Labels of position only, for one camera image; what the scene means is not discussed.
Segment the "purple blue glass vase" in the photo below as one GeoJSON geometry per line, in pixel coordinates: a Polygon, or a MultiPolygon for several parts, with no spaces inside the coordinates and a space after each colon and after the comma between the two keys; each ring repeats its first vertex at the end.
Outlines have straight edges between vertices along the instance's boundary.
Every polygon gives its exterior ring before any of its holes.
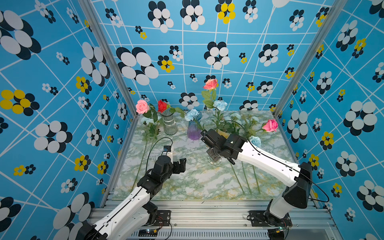
{"type": "Polygon", "coordinates": [[[201,129],[198,127],[200,120],[189,121],[187,135],[192,141],[199,140],[201,138],[201,129]]]}

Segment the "white blue flower bunch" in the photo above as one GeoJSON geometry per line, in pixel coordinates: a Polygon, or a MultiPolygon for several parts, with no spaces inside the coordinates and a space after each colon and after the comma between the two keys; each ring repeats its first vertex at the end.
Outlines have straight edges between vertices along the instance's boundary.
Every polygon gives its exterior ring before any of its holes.
{"type": "MultiPolygon", "coordinates": [[[[242,129],[242,127],[241,127],[241,115],[238,113],[232,113],[232,114],[230,114],[230,118],[231,118],[231,120],[233,120],[235,133],[239,134],[240,129],[242,129]]],[[[250,194],[252,195],[252,190],[251,190],[251,187],[250,187],[249,182],[248,182],[248,177],[247,177],[246,169],[244,167],[243,162],[242,162],[242,169],[243,169],[244,178],[245,178],[246,183],[247,183],[247,187],[249,189],[250,194]]]]}

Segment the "clear ribbed glass vase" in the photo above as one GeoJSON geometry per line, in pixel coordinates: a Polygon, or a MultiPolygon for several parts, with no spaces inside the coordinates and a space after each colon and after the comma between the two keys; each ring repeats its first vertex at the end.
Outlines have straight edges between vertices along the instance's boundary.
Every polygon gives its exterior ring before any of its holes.
{"type": "Polygon", "coordinates": [[[166,135],[172,136],[178,132],[178,126],[174,118],[174,113],[171,112],[171,109],[165,110],[161,113],[163,119],[164,133],[166,135]]]}

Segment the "pink and blue flower bunch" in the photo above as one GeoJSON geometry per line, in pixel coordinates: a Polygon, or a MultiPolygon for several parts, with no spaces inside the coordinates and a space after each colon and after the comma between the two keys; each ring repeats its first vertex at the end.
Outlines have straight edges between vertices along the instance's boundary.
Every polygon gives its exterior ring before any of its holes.
{"type": "Polygon", "coordinates": [[[207,109],[212,110],[214,117],[214,130],[225,135],[240,134],[249,139],[251,143],[260,147],[261,133],[274,133],[278,130],[278,122],[274,119],[263,123],[259,118],[251,114],[241,114],[240,112],[225,113],[228,103],[217,99],[217,88],[219,82],[217,79],[208,79],[203,86],[203,103],[207,109]]]}

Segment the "red rose stem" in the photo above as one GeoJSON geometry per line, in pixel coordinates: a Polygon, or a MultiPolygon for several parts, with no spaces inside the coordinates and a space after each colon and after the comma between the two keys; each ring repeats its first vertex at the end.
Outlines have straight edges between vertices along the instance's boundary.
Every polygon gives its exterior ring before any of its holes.
{"type": "Polygon", "coordinates": [[[164,101],[158,101],[158,112],[163,117],[171,116],[174,113],[180,114],[182,118],[185,117],[185,112],[181,108],[174,108],[170,104],[164,102],[164,101]]]}

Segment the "pink rose stem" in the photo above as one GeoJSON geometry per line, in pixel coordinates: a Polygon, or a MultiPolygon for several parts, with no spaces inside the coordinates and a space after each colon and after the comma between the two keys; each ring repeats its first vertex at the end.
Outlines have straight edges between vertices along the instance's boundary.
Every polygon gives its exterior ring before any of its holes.
{"type": "Polygon", "coordinates": [[[158,113],[152,104],[148,104],[145,100],[139,100],[136,104],[136,113],[143,115],[145,118],[158,120],[158,113]]]}

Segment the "yellow fluted glass vase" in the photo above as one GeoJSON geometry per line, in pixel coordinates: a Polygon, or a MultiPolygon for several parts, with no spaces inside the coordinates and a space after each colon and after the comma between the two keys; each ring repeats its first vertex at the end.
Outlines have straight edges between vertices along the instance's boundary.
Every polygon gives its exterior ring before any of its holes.
{"type": "Polygon", "coordinates": [[[216,153],[218,153],[222,158],[223,157],[223,150],[224,150],[224,144],[226,143],[226,138],[219,133],[217,133],[215,130],[210,129],[205,134],[205,144],[210,148],[215,148],[216,153]]]}

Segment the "white blue flower stem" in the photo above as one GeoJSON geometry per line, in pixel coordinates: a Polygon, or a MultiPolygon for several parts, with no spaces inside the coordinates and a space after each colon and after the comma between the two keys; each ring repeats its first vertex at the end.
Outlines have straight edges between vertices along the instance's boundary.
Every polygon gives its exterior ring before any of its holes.
{"type": "Polygon", "coordinates": [[[235,168],[233,165],[229,164],[229,168],[231,169],[232,177],[234,178],[234,188],[238,189],[238,191],[241,192],[241,194],[245,194],[244,188],[240,182],[240,179],[235,171],[235,168]]]}

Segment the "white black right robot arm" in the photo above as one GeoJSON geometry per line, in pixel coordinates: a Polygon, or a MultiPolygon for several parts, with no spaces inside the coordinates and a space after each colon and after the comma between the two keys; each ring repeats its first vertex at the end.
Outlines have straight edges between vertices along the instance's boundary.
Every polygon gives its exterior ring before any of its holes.
{"type": "Polygon", "coordinates": [[[211,159],[216,162],[227,159],[232,165],[235,161],[248,163],[272,175],[286,189],[272,199],[261,217],[251,217],[273,227],[291,227],[289,212],[292,209],[306,209],[312,188],[312,168],[309,164],[297,164],[276,157],[252,144],[239,135],[225,138],[214,130],[202,131],[201,140],[209,147],[211,159]]]}

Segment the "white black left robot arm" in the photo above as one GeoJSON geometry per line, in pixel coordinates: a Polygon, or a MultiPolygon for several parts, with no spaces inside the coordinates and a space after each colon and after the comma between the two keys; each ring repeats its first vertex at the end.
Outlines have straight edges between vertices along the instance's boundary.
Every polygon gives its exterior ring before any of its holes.
{"type": "Polygon", "coordinates": [[[185,158],[173,162],[167,155],[159,156],[125,200],[96,223],[82,223],[78,230],[70,232],[69,239],[125,240],[139,227],[151,225],[158,213],[151,199],[172,175],[185,172],[186,162],[185,158]]]}

